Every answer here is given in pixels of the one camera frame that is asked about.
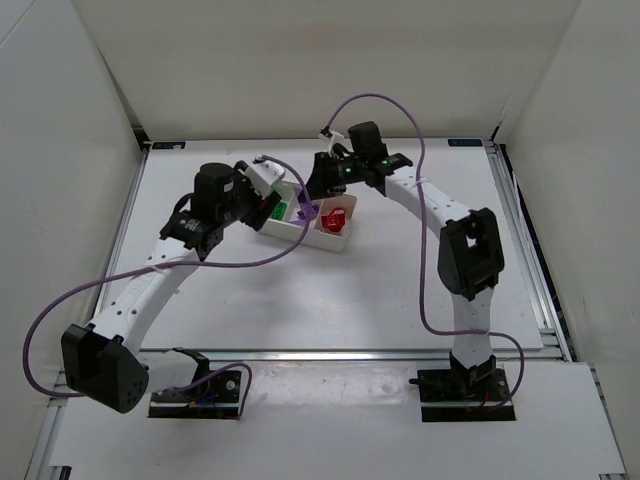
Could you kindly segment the green top lego brick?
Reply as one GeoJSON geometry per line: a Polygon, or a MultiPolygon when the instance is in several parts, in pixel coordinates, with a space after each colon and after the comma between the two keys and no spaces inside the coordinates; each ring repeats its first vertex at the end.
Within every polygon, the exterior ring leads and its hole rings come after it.
{"type": "Polygon", "coordinates": [[[270,218],[276,221],[283,221],[286,212],[288,210],[288,204],[286,202],[280,201],[272,210],[270,218]]]}

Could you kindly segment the red oval flower lego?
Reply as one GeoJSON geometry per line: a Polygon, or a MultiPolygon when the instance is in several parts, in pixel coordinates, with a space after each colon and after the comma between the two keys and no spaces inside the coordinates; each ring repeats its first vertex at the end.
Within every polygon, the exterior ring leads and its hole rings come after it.
{"type": "Polygon", "coordinates": [[[342,235],[347,220],[347,211],[343,207],[334,207],[320,216],[322,231],[332,235],[342,235]]]}

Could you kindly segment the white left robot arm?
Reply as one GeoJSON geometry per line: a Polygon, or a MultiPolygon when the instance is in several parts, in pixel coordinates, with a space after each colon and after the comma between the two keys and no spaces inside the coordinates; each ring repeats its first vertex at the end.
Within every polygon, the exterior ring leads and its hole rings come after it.
{"type": "Polygon", "coordinates": [[[208,360],[175,347],[157,358],[140,348],[152,323],[192,275],[199,262],[222,241],[226,227],[240,221],[259,230],[280,197],[275,185],[283,167],[262,161],[230,166],[207,163],[160,231],[142,274],[86,325],[70,325],[61,338],[68,387],[119,413],[130,412],[147,393],[204,389],[208,360]]]}

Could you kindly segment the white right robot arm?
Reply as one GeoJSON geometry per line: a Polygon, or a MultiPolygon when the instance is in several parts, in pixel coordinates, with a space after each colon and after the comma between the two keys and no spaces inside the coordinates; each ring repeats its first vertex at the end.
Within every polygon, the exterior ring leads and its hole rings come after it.
{"type": "Polygon", "coordinates": [[[438,240],[437,273],[453,305],[450,371],[464,394],[489,380],[496,370],[491,346],[490,310],[504,255],[494,212],[473,210],[445,194],[401,153],[389,153],[378,126],[364,122],[347,136],[324,127],[328,148],[314,157],[306,189],[311,199],[343,194],[364,183],[402,205],[438,240]]]}

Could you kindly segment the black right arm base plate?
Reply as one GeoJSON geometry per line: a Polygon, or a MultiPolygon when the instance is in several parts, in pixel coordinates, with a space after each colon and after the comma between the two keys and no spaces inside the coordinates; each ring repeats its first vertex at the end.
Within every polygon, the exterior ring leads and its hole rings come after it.
{"type": "Polygon", "coordinates": [[[463,393],[447,369],[418,370],[408,383],[418,388],[423,423],[512,422],[511,402],[498,406],[510,393],[505,371],[463,393]]]}

